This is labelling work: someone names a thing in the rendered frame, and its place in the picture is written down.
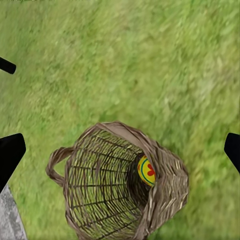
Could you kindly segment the wicker basket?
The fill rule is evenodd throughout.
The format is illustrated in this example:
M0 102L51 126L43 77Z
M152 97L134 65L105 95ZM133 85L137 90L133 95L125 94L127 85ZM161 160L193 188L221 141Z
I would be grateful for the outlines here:
M125 139L126 142L129 141L130 144L137 145L141 149L142 152L138 152L134 161L130 165L125 165L125 169L122 171L124 173L121 182L113 183L112 180L108 181L108 173L111 171L110 162L112 160L121 162L125 160L130 164L130 160L126 160L125 153L127 151L136 152L131 148L128 148L130 144L117 144L112 139L109 141L103 134L99 136L98 132L106 132L107 134L111 132L111 134L117 135L117 137L121 137L121 140ZM85 136L85 137L84 137ZM81 138L83 140L80 142ZM117 139L118 139L117 138ZM75 145L80 142L78 146ZM106 145L107 144L107 145ZM115 156L109 156L111 152L108 154L103 153L104 147L112 147L111 152L115 152L119 148L127 149L125 153L123 153L122 158L116 158ZM122 149L121 148L121 149ZM120 149L120 150L121 150ZM89 159L91 155L94 155L94 159L92 164L88 166ZM68 156L70 158L67 160L64 165L64 177L60 175L56 170L54 170L55 166L65 160ZM137 189L136 177L135 177L135 168L138 168L138 160L141 159L142 156L146 156L152 169L155 172L155 185L149 186L143 181L143 190L144 192L150 192L148 197L148 202L146 201L147 206L143 206L136 200L134 197ZM103 165L103 159L105 161L105 166ZM78 165L77 165L78 162ZM78 237L78 240L102 240L106 238L108 240L117 240L119 238L112 238L110 234L116 233L125 233L126 235L118 235L123 240L148 240L148 237L152 232L157 230L159 227L164 225L168 220L170 220L180 209L182 209L188 203L188 197L190 193L190 184L189 184L189 173L187 168L184 166L182 159L175 153L171 152L164 146L160 145L157 141L153 140L150 136L146 135L142 130L138 128L134 128L132 126L126 125L123 122L116 120L113 122L102 122L96 123L93 126L90 126L75 142L75 144L71 147L61 147L49 156L48 164L45 168L46 174L55 181L60 187L62 187L62 193L64 196L65 202L65 217L69 227L71 227ZM93 172L94 183L87 183L87 172L90 174ZM80 176L81 173L81 176ZM103 173L103 175L101 175ZM78 184L79 180L79 184ZM141 182L142 182L141 181ZM122 190L122 186L124 186L125 182L127 182L127 193L125 194L125 190ZM146 186L145 189L144 185ZM108 200L107 193L105 191L106 187L109 187L111 190L111 194L113 195L113 191L115 188L115 194L111 195L111 200ZM101 191L102 201L96 200L94 203L92 202L84 202L84 195L89 198L88 187L99 188ZM121 187L121 188L120 188ZM134 206L136 206L142 215L140 215L139 219L136 217L136 213L132 213L132 209L127 210L131 211L132 216L139 220L138 225L135 220L131 220L129 224L123 221L120 217L120 213L127 213L121 209L121 205L119 205L119 209L121 212L114 210L112 206L107 204L115 200L115 202L122 203L122 201L128 200L128 198L132 198L132 202ZM109 202L108 202L109 201ZM104 210L104 207L107 208ZM100 206L101 205L101 206ZM94 219L91 214L87 211L87 207L96 206L98 209L98 214L94 211L92 213ZM145 208L144 208L145 207ZM76 212L78 209L79 215ZM105 213L104 213L105 212ZM115 212L115 214L114 214ZM104 215L104 214L105 215ZM104 226L103 221L105 220L113 220L116 224L121 221L127 230L134 231L133 234L122 232L122 228L115 228L114 226L113 232L107 230ZM127 225L136 222L134 225L136 229L128 228ZM98 226L101 230L98 228ZM92 228L95 232L99 232L101 237L94 238L91 236L93 234ZM125 231L126 231L125 229ZM90 235L91 234L91 235Z

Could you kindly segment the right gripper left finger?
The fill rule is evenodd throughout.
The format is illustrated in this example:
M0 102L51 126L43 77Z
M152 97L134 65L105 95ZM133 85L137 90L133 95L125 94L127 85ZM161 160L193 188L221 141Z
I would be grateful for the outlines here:
M26 152L21 133L0 138L0 193Z

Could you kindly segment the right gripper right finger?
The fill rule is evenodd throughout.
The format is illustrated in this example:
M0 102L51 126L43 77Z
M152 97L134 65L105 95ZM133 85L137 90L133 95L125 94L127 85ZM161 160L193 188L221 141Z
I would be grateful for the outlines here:
M240 135L235 133L229 133L227 135L224 151L235 165L240 173Z

